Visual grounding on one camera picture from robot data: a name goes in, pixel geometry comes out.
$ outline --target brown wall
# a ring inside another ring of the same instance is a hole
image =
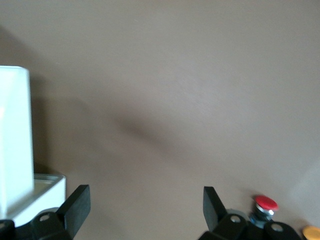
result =
[[[91,187],[76,239],[195,240],[203,186],[320,226],[319,26],[317,0],[2,0],[37,166]]]

